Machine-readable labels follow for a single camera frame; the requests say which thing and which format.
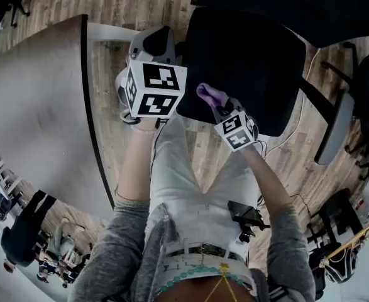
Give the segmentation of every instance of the wooden floor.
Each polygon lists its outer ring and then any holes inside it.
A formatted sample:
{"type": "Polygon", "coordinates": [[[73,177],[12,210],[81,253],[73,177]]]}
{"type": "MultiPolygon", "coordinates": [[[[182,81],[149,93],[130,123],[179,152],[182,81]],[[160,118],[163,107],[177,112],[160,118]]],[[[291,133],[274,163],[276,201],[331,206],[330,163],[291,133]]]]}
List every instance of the wooden floor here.
{"type": "MultiPolygon", "coordinates": [[[[4,19],[4,30],[0,33],[0,53],[11,48],[26,37],[59,21],[77,14],[86,13],[90,21],[127,28],[144,30],[151,26],[168,25],[175,32],[176,42],[185,37],[185,32],[194,7],[190,0],[26,0],[30,5],[29,18],[18,16],[18,27],[11,29],[9,14],[4,19]]],[[[369,37],[354,41],[358,46],[359,60],[369,54],[369,37]]],[[[306,43],[307,57],[304,75],[309,70],[311,60],[317,49],[306,43]]],[[[102,147],[107,157],[106,173],[113,189],[117,186],[119,168],[122,163],[124,140],[123,126],[119,120],[121,110],[118,104],[114,79],[124,67],[127,45],[118,43],[98,43],[94,46],[92,66],[94,92],[96,95],[95,119],[102,130],[102,147]]],[[[351,52],[341,45],[322,49],[312,65],[309,82],[315,85],[326,97],[334,101],[340,88],[347,87],[334,74],[321,68],[320,62],[326,60],[351,74],[351,52]]],[[[294,113],[287,129],[280,138],[271,138],[268,149],[281,143],[296,127],[302,102],[299,95],[294,113]]],[[[353,196],[359,195],[364,186],[358,180],[359,168],[355,165],[358,158],[350,157],[340,151],[336,160],[329,166],[318,166],[314,155],[322,140],[327,124],[312,104],[306,100],[302,119],[297,133],[282,147],[274,150],[267,162],[278,174],[290,194],[301,194],[309,209],[315,212],[322,203],[337,190],[348,187],[353,196]]],[[[358,122],[352,124],[348,143],[354,145],[360,138],[358,122]]],[[[229,155],[227,146],[214,133],[211,125],[187,120],[187,142],[192,166],[201,188],[207,190],[219,169],[229,155]]],[[[294,197],[294,204],[299,212],[300,222],[306,228],[309,218],[306,207],[299,197],[294,197]]],[[[266,223],[267,212],[262,209],[266,223]]],[[[85,250],[93,242],[104,223],[97,218],[76,211],[62,203],[57,203],[45,222],[45,229],[55,228],[61,217],[67,215],[87,231],[79,240],[79,248],[85,250]]],[[[258,232],[252,241],[250,257],[262,269],[265,269],[267,246],[270,231],[258,232]]]]}

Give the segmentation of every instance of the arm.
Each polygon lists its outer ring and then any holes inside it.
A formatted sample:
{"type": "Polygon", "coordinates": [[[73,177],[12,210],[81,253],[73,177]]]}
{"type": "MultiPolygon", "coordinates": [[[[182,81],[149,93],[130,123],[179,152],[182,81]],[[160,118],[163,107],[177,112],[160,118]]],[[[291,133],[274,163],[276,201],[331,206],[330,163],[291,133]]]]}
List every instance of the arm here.
{"type": "MultiPolygon", "coordinates": [[[[143,119],[136,127],[153,130],[154,126],[154,119],[143,119]]],[[[152,143],[153,134],[130,131],[114,218],[75,281],[69,302],[104,301],[108,296],[119,296],[131,285],[145,245],[152,143]]]]}
{"type": "Polygon", "coordinates": [[[307,302],[313,302],[315,286],[307,242],[289,195],[254,146],[241,151],[255,175],[270,214],[272,236],[267,259],[268,278],[274,284],[298,291],[307,302]]]}

